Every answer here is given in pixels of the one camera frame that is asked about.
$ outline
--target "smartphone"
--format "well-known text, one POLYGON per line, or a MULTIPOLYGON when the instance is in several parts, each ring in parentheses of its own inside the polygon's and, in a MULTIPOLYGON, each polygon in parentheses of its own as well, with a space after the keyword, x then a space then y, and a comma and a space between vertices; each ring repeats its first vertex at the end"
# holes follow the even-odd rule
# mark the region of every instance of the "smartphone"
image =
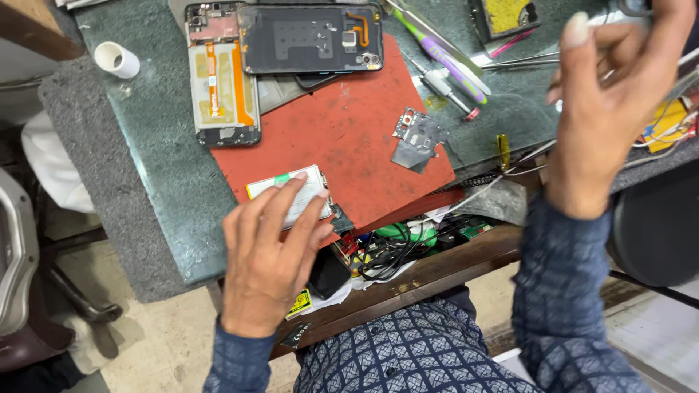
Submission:
POLYGON ((384 66, 378 6, 238 7, 243 68, 251 74, 352 73, 384 66))
POLYGON ((295 78, 298 85, 301 86, 301 89, 304 89, 306 92, 312 92, 323 86, 330 85, 332 82, 335 82, 336 79, 342 78, 342 76, 341 73, 308 73, 297 75, 295 78))
POLYGON ((262 137, 257 79, 243 72, 239 5, 196 3, 185 8, 194 126, 204 146, 249 146, 262 137))

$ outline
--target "finger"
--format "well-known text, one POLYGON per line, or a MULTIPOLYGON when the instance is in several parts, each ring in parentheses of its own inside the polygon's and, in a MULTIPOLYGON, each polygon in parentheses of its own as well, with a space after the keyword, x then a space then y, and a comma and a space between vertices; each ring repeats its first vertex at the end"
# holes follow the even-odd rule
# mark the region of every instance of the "finger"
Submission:
POLYGON ((573 15, 561 37, 561 83, 563 100, 574 102, 600 102, 600 86, 597 81, 597 53, 585 12, 573 15))
POLYGON ((313 230, 308 241, 308 246, 303 253, 301 265, 298 268, 298 278, 296 279, 297 290, 295 292, 300 292, 301 288, 308 282, 310 271, 313 269, 313 263, 315 262, 318 250, 322 247, 323 241, 333 233, 333 229, 335 229, 335 226, 332 224, 321 224, 318 228, 313 230))
POLYGON ((296 219, 294 227, 291 228, 287 240, 284 242, 282 248, 282 254, 285 255, 286 261, 289 261, 291 267, 298 268, 298 264, 301 263, 301 258, 303 256, 305 248, 308 246, 308 241, 310 235, 313 232, 316 222, 320 218, 320 212, 325 206, 330 192, 328 190, 322 190, 316 197, 311 199, 306 206, 306 209, 301 213, 301 215, 296 219))
POLYGON ((260 215, 265 206, 269 204, 272 198, 279 192, 278 187, 269 187, 264 190, 255 199, 248 202, 245 210, 240 214, 238 219, 237 239, 239 252, 244 255, 249 254, 255 244, 255 234, 260 222, 260 215))
POLYGON ((638 60, 645 33, 636 24, 604 24, 593 29, 595 44, 607 60, 607 72, 638 60))
POLYGON ((561 70, 557 69, 551 75, 551 82, 549 83, 549 88, 544 96, 544 104, 551 105, 561 99, 563 94, 563 89, 561 89, 561 70))
POLYGON ((308 178, 306 172, 301 172, 293 179, 289 180, 284 187, 265 206, 262 212, 259 230, 257 231, 257 241, 259 244, 276 244, 279 242, 279 232, 282 231, 284 219, 289 212, 289 208, 294 203, 296 194, 301 191, 308 178))
POLYGON ((653 27, 644 52, 625 80, 629 94, 642 97, 648 107, 663 98, 675 79, 677 60, 696 10, 693 1, 662 0, 653 1, 653 13, 653 27))
POLYGON ((226 239, 226 248, 233 250, 238 242, 238 220, 240 214, 245 210, 245 205, 238 205, 221 221, 221 229, 226 239))

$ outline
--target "fingernail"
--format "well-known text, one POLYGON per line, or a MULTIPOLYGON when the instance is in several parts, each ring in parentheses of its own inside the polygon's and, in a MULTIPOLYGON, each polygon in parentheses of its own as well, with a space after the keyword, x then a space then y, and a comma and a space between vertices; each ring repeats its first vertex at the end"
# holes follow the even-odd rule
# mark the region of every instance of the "fingernail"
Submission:
POLYGON ((587 41, 590 35, 590 18, 584 11, 576 12, 565 24, 563 30, 563 47, 577 48, 587 41))

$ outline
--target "gray carpet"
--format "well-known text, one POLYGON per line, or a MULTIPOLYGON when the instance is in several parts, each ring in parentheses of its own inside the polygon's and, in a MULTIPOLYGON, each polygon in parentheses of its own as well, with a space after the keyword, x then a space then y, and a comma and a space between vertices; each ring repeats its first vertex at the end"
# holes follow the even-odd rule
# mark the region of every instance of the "gray carpet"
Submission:
POLYGON ((62 62, 39 89, 141 302, 192 289, 182 281, 129 148, 88 56, 62 62))

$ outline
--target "screwdriver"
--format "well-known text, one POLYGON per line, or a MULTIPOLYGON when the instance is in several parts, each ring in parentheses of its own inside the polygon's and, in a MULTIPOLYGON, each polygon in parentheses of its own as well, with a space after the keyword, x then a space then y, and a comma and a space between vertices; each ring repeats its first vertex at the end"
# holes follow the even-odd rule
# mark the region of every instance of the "screwdriver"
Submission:
POLYGON ((415 68, 422 74, 420 75, 420 80, 425 84, 428 85, 432 90, 435 91, 437 94, 441 94, 444 97, 447 97, 448 99, 452 100, 453 103, 456 104, 461 110, 466 112, 466 117, 464 118, 464 121, 469 122, 473 120, 474 117, 478 115, 480 110, 478 108, 474 108, 473 110, 469 109, 461 100, 454 95, 452 88, 442 79, 442 75, 439 74, 439 71, 437 70, 432 70, 429 71, 425 67, 421 66, 418 62, 415 60, 411 59, 408 57, 411 63, 415 65, 415 68))

